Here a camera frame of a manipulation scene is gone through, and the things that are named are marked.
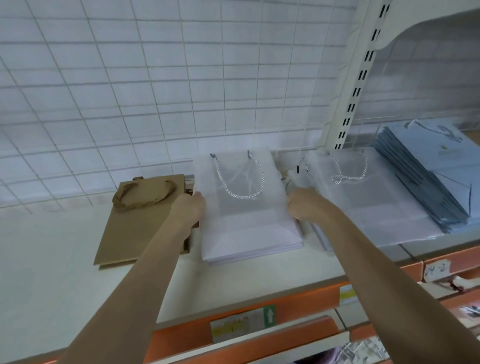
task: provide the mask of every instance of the forearm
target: forearm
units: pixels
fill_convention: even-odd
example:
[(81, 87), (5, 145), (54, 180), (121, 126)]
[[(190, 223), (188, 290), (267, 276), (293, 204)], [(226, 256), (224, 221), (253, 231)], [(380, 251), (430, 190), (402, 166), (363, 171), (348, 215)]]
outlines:
[(480, 344), (451, 313), (378, 250), (339, 208), (323, 198), (316, 204), (312, 220), (327, 235), (394, 363), (480, 360)]
[(190, 228), (165, 221), (129, 273), (58, 363), (142, 363)]

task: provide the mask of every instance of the brown paper handle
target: brown paper handle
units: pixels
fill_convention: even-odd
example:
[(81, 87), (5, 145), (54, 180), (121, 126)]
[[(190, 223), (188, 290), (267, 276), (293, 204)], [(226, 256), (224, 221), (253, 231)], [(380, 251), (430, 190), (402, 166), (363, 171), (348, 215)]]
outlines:
[(159, 203), (160, 201), (165, 200), (177, 188), (176, 184), (172, 181), (164, 181), (164, 182), (169, 184), (168, 192), (165, 195), (161, 194), (156, 199), (151, 200), (151, 201), (139, 201), (139, 202), (135, 202), (135, 203), (130, 204), (130, 205), (126, 205), (121, 201), (122, 198), (128, 193), (128, 191), (130, 191), (132, 188), (138, 186), (138, 184), (139, 184), (137, 181), (130, 181), (130, 182), (120, 186), (119, 189), (117, 190), (117, 192), (113, 195), (113, 198), (112, 198), (113, 206), (119, 211), (129, 211), (129, 210), (133, 210), (134, 208), (140, 208), (140, 207), (155, 205), (155, 204)]

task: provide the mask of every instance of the handwritten label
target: handwritten label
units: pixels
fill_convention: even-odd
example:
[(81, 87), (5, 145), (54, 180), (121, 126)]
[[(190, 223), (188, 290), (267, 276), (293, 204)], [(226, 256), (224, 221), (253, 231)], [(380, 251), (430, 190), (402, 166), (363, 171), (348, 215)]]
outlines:
[(427, 264), (423, 272), (423, 279), (430, 283), (450, 276), (450, 264), (451, 262), (448, 259), (440, 259)]
[(358, 300), (359, 299), (357, 298), (357, 294), (353, 290), (351, 284), (340, 287), (340, 306), (343, 304), (356, 302)]
[(243, 312), (210, 322), (213, 343), (238, 338), (275, 325), (275, 305)]

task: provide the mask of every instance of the translucent plastic bag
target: translucent plastic bag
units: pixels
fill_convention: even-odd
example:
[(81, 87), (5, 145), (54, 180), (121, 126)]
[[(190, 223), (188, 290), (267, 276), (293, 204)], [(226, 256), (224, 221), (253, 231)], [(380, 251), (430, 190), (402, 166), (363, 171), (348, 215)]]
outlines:
[(268, 150), (200, 156), (195, 188), (206, 200), (202, 256), (224, 263), (303, 246)]
[(317, 191), (376, 246), (443, 234), (374, 148), (310, 151), (305, 160)]

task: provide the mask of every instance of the stack of bags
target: stack of bags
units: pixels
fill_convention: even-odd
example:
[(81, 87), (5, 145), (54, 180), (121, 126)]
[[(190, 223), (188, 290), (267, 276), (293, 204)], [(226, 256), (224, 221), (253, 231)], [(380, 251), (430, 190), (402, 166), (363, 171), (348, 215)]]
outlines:
[(193, 164), (195, 189), (206, 200), (203, 260), (221, 264), (303, 247), (270, 151), (211, 154)]
[[(442, 235), (374, 148), (313, 150), (305, 161), (317, 192), (338, 206), (376, 246)], [(332, 250), (322, 231), (314, 227), (326, 249)]]
[(393, 123), (374, 147), (444, 232), (480, 223), (480, 147), (451, 123)]

